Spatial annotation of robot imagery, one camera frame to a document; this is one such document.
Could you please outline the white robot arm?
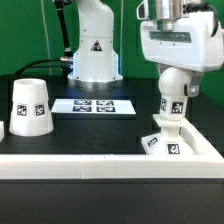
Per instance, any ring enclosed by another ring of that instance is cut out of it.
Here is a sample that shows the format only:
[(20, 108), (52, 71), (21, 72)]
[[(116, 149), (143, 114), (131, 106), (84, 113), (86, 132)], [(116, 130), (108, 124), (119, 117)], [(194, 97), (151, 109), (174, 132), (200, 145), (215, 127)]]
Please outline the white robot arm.
[[(84, 84), (119, 80), (113, 12), (100, 0), (76, 2), (80, 42), (69, 78)], [(188, 95), (196, 96), (200, 75), (224, 64), (224, 30), (216, 9), (201, 0), (143, 0), (136, 13), (145, 59), (188, 70), (192, 75)]]

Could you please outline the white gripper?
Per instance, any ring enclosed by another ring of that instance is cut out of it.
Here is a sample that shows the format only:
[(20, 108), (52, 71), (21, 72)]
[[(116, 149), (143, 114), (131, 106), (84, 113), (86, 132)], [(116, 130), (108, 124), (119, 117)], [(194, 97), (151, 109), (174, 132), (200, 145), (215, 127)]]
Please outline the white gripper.
[(148, 61), (192, 70), (187, 72), (184, 94), (196, 97), (203, 72), (218, 70), (224, 63), (221, 25), (211, 36), (213, 29), (211, 11), (190, 13), (178, 19), (173, 31), (159, 31), (155, 21), (143, 21), (140, 25), (143, 55)]

